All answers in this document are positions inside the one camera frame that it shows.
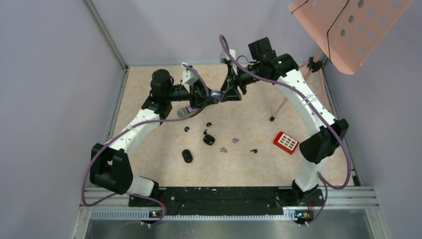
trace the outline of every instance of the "white wall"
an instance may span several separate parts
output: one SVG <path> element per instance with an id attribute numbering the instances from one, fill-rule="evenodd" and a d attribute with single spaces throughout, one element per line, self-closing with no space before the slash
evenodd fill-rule
<path id="1" fill-rule="evenodd" d="M 93 0 L 128 65 L 218 63 L 218 36 L 238 55 L 268 36 L 297 61 L 317 45 L 287 9 L 293 0 Z"/>
<path id="2" fill-rule="evenodd" d="M 361 181 L 373 185 L 393 238 L 420 238 L 422 1 L 352 76 L 327 69 Z"/>
<path id="3" fill-rule="evenodd" d="M 0 232 L 68 238 L 122 69 L 82 0 L 0 1 Z"/>

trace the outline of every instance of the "gray panel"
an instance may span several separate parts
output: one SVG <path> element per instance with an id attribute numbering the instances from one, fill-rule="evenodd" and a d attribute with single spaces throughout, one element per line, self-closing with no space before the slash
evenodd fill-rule
<path id="1" fill-rule="evenodd" d="M 359 178 L 374 186 L 394 238 L 420 238 L 422 1 L 352 76 L 326 69 Z"/>
<path id="2" fill-rule="evenodd" d="M 0 72 L 1 238 L 68 238 L 122 69 L 82 0 L 2 0 Z"/>
<path id="3" fill-rule="evenodd" d="M 293 222 L 164 222 L 148 229 L 132 224 L 116 231 L 122 221 L 92 220 L 86 239 L 372 239 L 364 210 L 325 211 L 309 228 Z"/>
<path id="4" fill-rule="evenodd" d="M 293 0 L 94 0 L 128 65 L 218 63 L 224 34 L 237 54 L 268 36 L 297 61 L 317 45 L 287 9 Z"/>

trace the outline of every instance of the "circular hole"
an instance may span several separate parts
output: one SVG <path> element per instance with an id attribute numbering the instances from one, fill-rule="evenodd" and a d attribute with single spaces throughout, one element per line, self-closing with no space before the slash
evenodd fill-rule
<path id="1" fill-rule="evenodd" d="M 373 15 L 375 15 L 375 8 L 371 8 L 368 11 L 368 16 L 373 16 Z"/>
<path id="2" fill-rule="evenodd" d="M 384 26 L 385 24 L 387 24 L 387 19 L 385 17 L 382 17 L 378 23 L 380 24 L 380 26 Z"/>
<path id="3" fill-rule="evenodd" d="M 357 27 L 358 31 L 363 31 L 365 29 L 365 24 L 359 24 L 359 26 Z"/>
<path id="4" fill-rule="evenodd" d="M 357 7 L 358 7 L 358 8 L 362 8 L 362 7 L 363 7 L 363 5 L 365 5 L 365 1 L 364 1 L 364 0 L 360 0 L 360 1 L 357 3 Z"/>
<path id="5" fill-rule="evenodd" d="M 368 41 L 372 41 L 374 40 L 374 38 L 375 38 L 375 35 L 373 33 L 370 33 L 367 37 Z"/>
<path id="6" fill-rule="evenodd" d="M 394 0 L 393 4 L 391 4 L 391 7 L 392 8 L 399 8 L 401 4 L 402 4 L 402 0 Z"/>

